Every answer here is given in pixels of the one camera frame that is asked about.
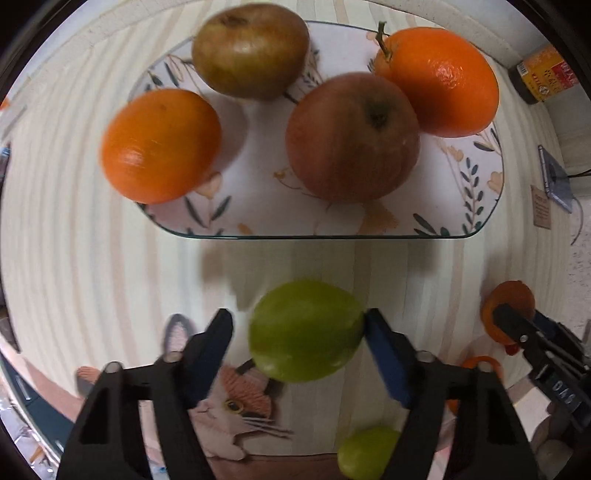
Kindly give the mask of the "dark orange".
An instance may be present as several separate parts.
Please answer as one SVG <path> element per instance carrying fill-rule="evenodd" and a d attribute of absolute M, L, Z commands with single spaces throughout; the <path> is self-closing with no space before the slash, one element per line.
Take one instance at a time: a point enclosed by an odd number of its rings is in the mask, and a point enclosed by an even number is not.
<path fill-rule="evenodd" d="M 486 297 L 481 307 L 481 321 L 488 336 L 503 345 L 516 342 L 495 324 L 495 312 L 508 308 L 525 320 L 532 321 L 536 313 L 536 302 L 532 290 L 520 280 L 505 281 L 496 286 Z"/>

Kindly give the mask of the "brown label card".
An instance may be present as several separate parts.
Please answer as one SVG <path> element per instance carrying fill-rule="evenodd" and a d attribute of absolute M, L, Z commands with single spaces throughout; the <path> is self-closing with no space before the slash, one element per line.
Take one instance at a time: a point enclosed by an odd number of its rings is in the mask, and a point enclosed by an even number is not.
<path fill-rule="evenodd" d="M 545 192 L 536 186 L 531 186 L 533 224 L 538 228 L 550 230 L 552 228 L 550 202 Z"/>

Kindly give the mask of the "blue smartphone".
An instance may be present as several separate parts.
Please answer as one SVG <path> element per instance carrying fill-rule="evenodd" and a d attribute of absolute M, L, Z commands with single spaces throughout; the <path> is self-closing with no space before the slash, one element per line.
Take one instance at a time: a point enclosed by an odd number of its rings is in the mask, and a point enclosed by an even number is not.
<path fill-rule="evenodd" d="M 538 146 L 538 152 L 547 197 L 571 214 L 573 212 L 574 195 L 568 174 L 542 145 Z"/>

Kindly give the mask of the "striped cat tablecloth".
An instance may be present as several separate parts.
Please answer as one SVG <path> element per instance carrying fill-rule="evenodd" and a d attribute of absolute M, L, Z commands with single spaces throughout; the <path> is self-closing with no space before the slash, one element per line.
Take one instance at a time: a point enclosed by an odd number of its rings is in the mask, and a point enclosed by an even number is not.
<path fill-rule="evenodd" d="M 501 85 L 506 156 L 500 203 L 467 240 L 199 241 L 154 226 L 103 179 L 104 127 L 141 71 L 193 33 L 219 1 L 5 1 L 1 140 L 11 158 L 1 207 L 1 271 L 16 343 L 3 354 L 66 417 L 75 372 L 155 360 L 167 317 L 204 324 L 220 307 L 245 327 L 267 289 L 317 278 L 380 308 L 419 347 L 454 362 L 484 336 L 480 302 L 521 280 L 549 316 L 567 296 L 570 219 L 533 223 L 537 148 L 560 150 L 551 116 Z"/>

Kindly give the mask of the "orange with stem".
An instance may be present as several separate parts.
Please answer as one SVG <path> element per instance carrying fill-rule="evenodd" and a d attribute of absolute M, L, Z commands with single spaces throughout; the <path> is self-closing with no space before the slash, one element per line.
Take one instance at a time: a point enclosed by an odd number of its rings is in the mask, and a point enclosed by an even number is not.
<path fill-rule="evenodd" d="M 428 134 L 477 134 L 496 116 L 500 90 L 495 73 L 470 42 L 442 28 L 413 27 L 385 33 L 379 23 L 374 73 L 397 85 Z"/>

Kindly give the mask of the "dark soy sauce bottle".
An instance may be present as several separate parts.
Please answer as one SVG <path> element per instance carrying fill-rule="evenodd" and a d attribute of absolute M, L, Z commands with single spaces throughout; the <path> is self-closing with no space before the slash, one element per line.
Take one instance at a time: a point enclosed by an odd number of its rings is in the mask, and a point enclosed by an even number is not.
<path fill-rule="evenodd" d="M 508 70 L 519 96 L 529 105 L 544 102 L 579 84 L 556 48 L 548 44 Z"/>

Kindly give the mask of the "large red apple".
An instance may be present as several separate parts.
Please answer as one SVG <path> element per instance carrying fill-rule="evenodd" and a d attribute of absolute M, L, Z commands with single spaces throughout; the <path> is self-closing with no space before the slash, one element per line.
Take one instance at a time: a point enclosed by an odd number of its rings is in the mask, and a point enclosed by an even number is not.
<path fill-rule="evenodd" d="M 287 158 L 311 192 L 365 203 L 404 184 L 420 154 L 420 125 L 407 96 L 371 73 L 335 76 L 301 99 L 286 130 Z"/>

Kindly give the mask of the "floral oval plate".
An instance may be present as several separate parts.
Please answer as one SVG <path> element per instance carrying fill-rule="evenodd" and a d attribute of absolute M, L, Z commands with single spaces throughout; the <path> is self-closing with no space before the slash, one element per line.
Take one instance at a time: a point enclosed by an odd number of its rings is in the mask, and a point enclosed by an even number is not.
<path fill-rule="evenodd" d="M 270 102 L 211 90 L 189 63 L 183 42 L 153 63 L 131 91 L 187 90 L 214 107 L 222 128 L 219 152 L 204 184 L 178 199 L 142 207 L 163 230 L 184 238 L 464 239 L 491 218 L 504 186 L 498 133 L 488 126 L 462 138 L 420 137 L 407 179 L 383 194 L 368 182 L 375 160 L 332 164 L 329 150 L 368 137 L 365 125 L 345 127 L 335 113 L 334 81 L 370 75 L 374 33 L 311 21 L 304 72 Z"/>

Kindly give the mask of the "orange on plate left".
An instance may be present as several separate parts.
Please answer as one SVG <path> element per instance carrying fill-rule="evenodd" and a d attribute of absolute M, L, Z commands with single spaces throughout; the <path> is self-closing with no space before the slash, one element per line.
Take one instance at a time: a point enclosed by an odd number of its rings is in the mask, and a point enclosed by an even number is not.
<path fill-rule="evenodd" d="M 119 194 L 158 204 L 204 182 L 221 143 L 221 122 L 209 102 L 191 91 L 162 89 L 118 112 L 103 136 L 100 160 Z"/>

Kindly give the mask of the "brownish green apple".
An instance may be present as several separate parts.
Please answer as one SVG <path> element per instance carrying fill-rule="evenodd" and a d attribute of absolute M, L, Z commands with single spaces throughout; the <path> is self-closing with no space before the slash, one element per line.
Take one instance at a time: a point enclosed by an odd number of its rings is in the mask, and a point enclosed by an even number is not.
<path fill-rule="evenodd" d="M 223 10 L 204 23 L 192 43 L 199 77 L 226 96 L 273 100 L 304 70 L 310 49 L 304 20 L 286 7 L 252 3 Z"/>

